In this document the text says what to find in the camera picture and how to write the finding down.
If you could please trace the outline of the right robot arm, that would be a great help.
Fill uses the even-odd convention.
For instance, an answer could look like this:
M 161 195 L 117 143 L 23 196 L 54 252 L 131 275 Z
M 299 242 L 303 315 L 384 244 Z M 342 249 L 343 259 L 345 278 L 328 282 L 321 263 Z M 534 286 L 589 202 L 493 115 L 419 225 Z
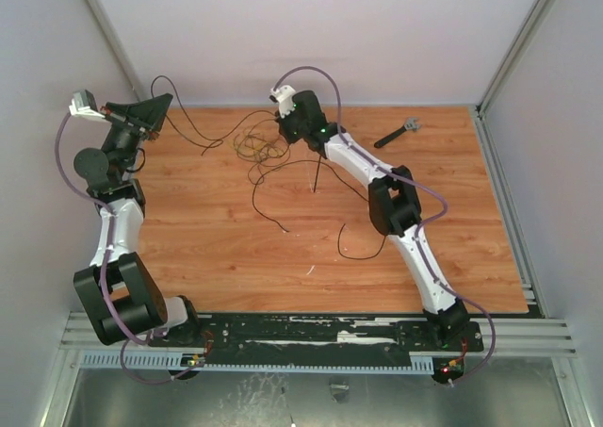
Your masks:
M 399 250 L 418 288 L 429 342 L 439 350 L 450 349 L 461 339 L 469 315 L 449 287 L 421 226 L 421 205 L 410 170 L 380 161 L 338 123 L 328 121 L 313 91 L 285 85 L 273 88 L 269 98 L 278 107 L 276 122 L 287 143 L 303 140 L 367 189 L 373 227 Z

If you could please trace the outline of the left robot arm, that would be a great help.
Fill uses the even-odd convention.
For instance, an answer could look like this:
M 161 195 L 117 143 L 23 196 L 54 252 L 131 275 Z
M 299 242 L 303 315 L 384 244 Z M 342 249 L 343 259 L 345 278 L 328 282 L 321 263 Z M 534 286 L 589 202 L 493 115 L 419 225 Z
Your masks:
M 172 96 L 165 93 L 133 104 L 98 107 L 91 92 L 73 95 L 74 118 L 108 122 L 99 148 L 88 147 L 73 159 L 85 180 L 85 198 L 92 200 L 102 221 L 97 250 L 89 266 L 75 273 L 75 291 L 92 329 L 105 345 L 138 339 L 153 330 L 188 347 L 203 333 L 192 302 L 166 298 L 138 254 L 146 200 L 135 171 L 144 164 L 142 143 L 159 136 Z

